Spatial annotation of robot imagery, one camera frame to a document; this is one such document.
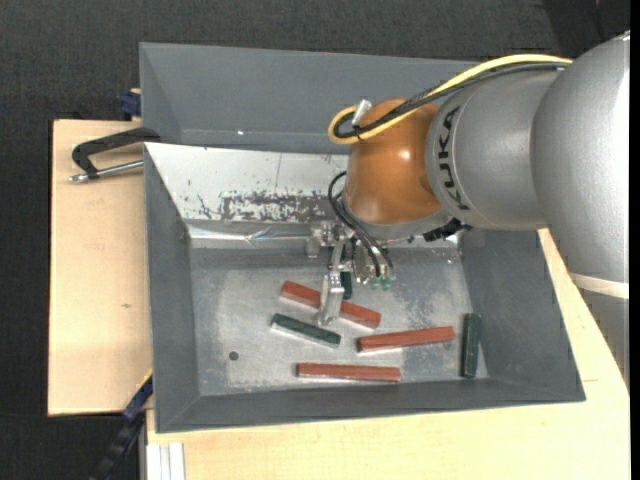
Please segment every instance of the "black cable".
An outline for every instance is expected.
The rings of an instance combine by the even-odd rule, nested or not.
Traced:
[[[331,207],[333,208],[333,211],[336,214],[336,217],[338,217],[338,219],[343,224],[346,224],[347,226],[352,228],[356,236],[360,239],[362,244],[365,246],[369,256],[373,260],[373,264],[376,269],[376,276],[380,277],[380,263],[378,262],[378,258],[373,252],[373,244],[369,241],[369,238],[370,238],[369,235],[356,222],[354,222],[353,219],[349,218],[349,216],[343,211],[342,208],[339,207],[338,198],[342,195],[342,192],[340,192],[335,197],[333,196],[333,187],[335,186],[337,181],[343,176],[345,176],[346,174],[347,174],[347,171],[341,172],[335,178],[333,178],[333,180],[331,180],[331,183],[329,183],[329,190],[327,194],[329,198],[329,202],[331,203]]]
[[[378,258],[376,257],[376,254],[373,251],[373,249],[374,248],[377,249],[380,252],[381,256],[384,258],[389,268],[393,269],[393,261],[391,260],[390,254],[388,253],[388,251],[385,251],[382,248],[382,246],[369,233],[367,233],[354,219],[352,219],[343,208],[340,208],[340,204],[338,200],[342,196],[342,191],[335,197],[333,195],[333,188],[335,184],[340,178],[342,178],[346,174],[347,174],[347,171],[341,172],[335,178],[333,178],[333,180],[331,180],[331,183],[329,183],[329,190],[328,190],[329,202],[331,203],[331,207],[333,208],[333,211],[335,212],[338,219],[340,219],[344,224],[352,228],[356,236],[364,244],[364,246],[366,247],[369,253],[369,256],[373,260],[374,265],[376,267],[376,276],[380,277],[380,264],[378,262]]]
[[[431,87],[429,89],[425,89],[424,91],[419,92],[418,94],[416,94],[415,96],[412,96],[411,98],[409,98],[407,101],[405,101],[404,103],[401,103],[400,105],[398,105],[397,107],[395,107],[394,109],[390,110],[389,112],[387,112],[385,115],[383,115],[382,117],[380,117],[379,119],[377,119],[376,121],[374,121],[373,123],[369,123],[366,126],[354,126],[352,130],[346,131],[346,132],[341,132],[340,131],[340,127],[342,125],[344,125],[347,121],[351,120],[353,118],[353,114],[354,112],[350,112],[349,114],[346,114],[344,116],[342,116],[342,118],[340,120],[338,120],[338,122],[336,122],[334,128],[333,128],[333,133],[336,137],[338,137],[339,139],[349,139],[352,137],[358,137],[359,140],[360,139],[360,135],[362,133],[374,130],[375,128],[391,121],[392,119],[395,119],[403,114],[406,114],[407,112],[411,112],[412,110],[421,107],[423,105],[426,105],[427,103],[431,103],[432,101],[435,101],[437,99],[440,99],[444,96],[448,96],[449,94],[456,92],[460,89],[463,89],[465,87],[468,87],[470,85],[476,84],[478,82],[482,82],[491,78],[496,78],[498,76],[503,76],[503,75],[507,75],[510,73],[520,73],[520,72],[525,72],[525,71],[535,71],[535,70],[543,70],[543,69],[564,69],[566,67],[566,64],[560,63],[560,62],[538,62],[535,64],[517,64],[515,66],[506,66],[506,67],[502,67],[502,68],[498,68],[498,69],[494,69],[494,70],[490,70],[490,71],[486,71],[484,73],[480,73],[478,75],[476,75],[475,77],[470,78],[469,80],[465,80],[464,82],[461,82],[459,84],[456,84],[448,89],[445,89],[444,91],[438,92],[437,94],[434,94],[432,96],[427,96],[430,92],[434,91],[435,89],[437,89],[439,86],[436,87]]]
[[[471,229],[471,226],[468,224],[463,224],[458,219],[453,217],[449,222],[440,226],[439,228],[432,229],[431,231],[427,231],[422,235],[422,237],[427,242],[433,242],[434,240],[438,240],[439,238],[448,238],[451,235],[456,234],[458,231],[463,229]]]

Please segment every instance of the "red wooden stick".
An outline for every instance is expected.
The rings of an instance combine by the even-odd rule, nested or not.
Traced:
[[[333,379],[400,382],[400,368],[393,366],[298,363],[296,372],[298,377],[325,377]]]
[[[320,307],[320,292],[298,283],[286,281],[284,285],[282,285],[280,295],[285,299],[294,300],[307,306],[314,308]],[[365,325],[371,329],[378,327],[382,319],[382,315],[377,311],[358,306],[346,300],[342,301],[340,317]]]
[[[358,352],[381,350],[387,348],[410,347],[451,341],[456,336],[453,327],[433,327],[413,331],[392,332],[390,334],[374,334],[358,338]]]

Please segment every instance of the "black carpet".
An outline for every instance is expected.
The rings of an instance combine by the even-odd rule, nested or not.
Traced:
[[[118,428],[114,416],[45,417],[48,119],[121,118],[139,41],[575,56],[629,16],[630,0],[0,0],[0,478],[86,478]],[[120,478],[135,477],[133,457]]]

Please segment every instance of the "wooden table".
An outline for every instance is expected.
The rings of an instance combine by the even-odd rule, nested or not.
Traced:
[[[119,411],[151,364],[142,176],[72,185],[75,144],[138,123],[57,121],[52,183],[49,414]],[[139,149],[98,157],[139,158]],[[540,232],[587,401],[156,434],[184,443],[187,478],[621,479],[630,398],[548,232]]]

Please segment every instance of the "green block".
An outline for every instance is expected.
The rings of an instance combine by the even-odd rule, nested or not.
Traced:
[[[464,315],[461,375],[468,379],[474,378],[476,376],[476,370],[478,369],[480,324],[480,315],[475,313],[467,313]]]
[[[271,320],[271,327],[279,331],[292,334],[300,338],[306,338],[310,341],[314,341],[321,345],[336,348],[340,345],[342,336],[339,334],[328,331],[321,327],[301,322],[290,316],[281,315],[276,313]]]

